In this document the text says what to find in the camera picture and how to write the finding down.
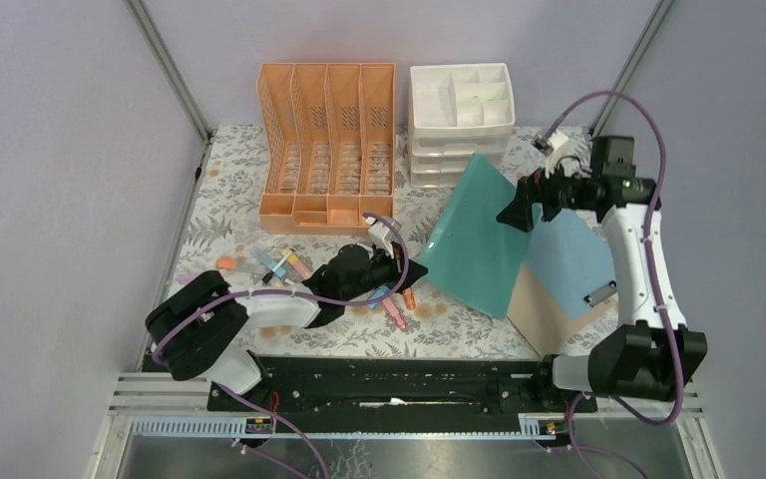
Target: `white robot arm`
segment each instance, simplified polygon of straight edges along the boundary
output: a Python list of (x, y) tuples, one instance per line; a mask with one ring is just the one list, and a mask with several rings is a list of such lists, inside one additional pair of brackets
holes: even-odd
[[(706, 337), (689, 331), (674, 299), (662, 253), (659, 205), (651, 206), (655, 181), (635, 177), (632, 138), (599, 137), (592, 141), (592, 174), (567, 177), (554, 151), (548, 166), (519, 179), (516, 197), (497, 220), (525, 232), (534, 227), (533, 203), (542, 204), (542, 221), (562, 209), (597, 213), (612, 253), (618, 289), (618, 328), (588, 356), (551, 356), (553, 386), (598, 396), (626, 396), (662, 401), (675, 395), (674, 364), (666, 325), (667, 314), (679, 350), (683, 382), (690, 379), (706, 354)], [(654, 208), (649, 238), (644, 222)], [(654, 295), (650, 265), (655, 271), (661, 302)]]

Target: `white plastic drawer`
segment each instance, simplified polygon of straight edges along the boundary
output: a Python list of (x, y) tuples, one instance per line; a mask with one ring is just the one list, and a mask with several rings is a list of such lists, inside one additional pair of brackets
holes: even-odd
[[(410, 153), (410, 168), (416, 173), (462, 173), (473, 153), (449, 156), (424, 156)], [(504, 152), (483, 154), (495, 168), (501, 165)]]
[(512, 135), (490, 137), (438, 138), (412, 137), (410, 145), (416, 155), (464, 155), (467, 153), (504, 152)]
[(410, 169), (410, 185), (413, 188), (453, 188), (463, 172), (422, 173)]

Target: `gray wall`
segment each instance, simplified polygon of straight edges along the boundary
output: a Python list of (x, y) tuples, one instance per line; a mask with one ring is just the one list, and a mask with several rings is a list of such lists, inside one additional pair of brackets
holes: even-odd
[(122, 1), (0, 1), (0, 478), (84, 472), (199, 146)]
[[(663, 247), (680, 307), (705, 331), (697, 379), (728, 478), (766, 477), (766, 2), (682, 1), (629, 93), (668, 146)], [(636, 136), (654, 172), (643, 120), (622, 107), (608, 125)]]
[[(656, 0), (148, 0), (212, 127), (259, 124), (263, 62), (396, 62), (400, 123), (411, 65), (506, 62), (517, 120), (547, 125), (610, 87)], [(569, 123), (588, 122), (595, 107)]]

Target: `orange marker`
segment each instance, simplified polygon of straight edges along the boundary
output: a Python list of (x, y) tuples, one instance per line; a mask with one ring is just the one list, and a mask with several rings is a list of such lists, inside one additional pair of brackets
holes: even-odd
[(410, 311), (415, 309), (415, 296), (412, 294), (412, 288), (404, 289), (404, 304)]

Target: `yellow marker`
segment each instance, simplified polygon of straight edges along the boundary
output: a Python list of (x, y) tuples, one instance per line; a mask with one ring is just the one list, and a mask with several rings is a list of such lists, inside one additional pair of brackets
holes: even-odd
[(309, 279), (310, 276), (312, 276), (312, 271), (309, 270), (308, 267), (306, 267), (306, 264), (301, 261), (301, 258), (298, 257), (297, 254), (295, 254), (295, 251), (286, 248), (283, 250), (283, 255), (289, 254), (289, 264), (292, 265), (292, 267), (295, 268), (296, 271), (298, 271), (298, 274), (301, 275), (304, 279)]

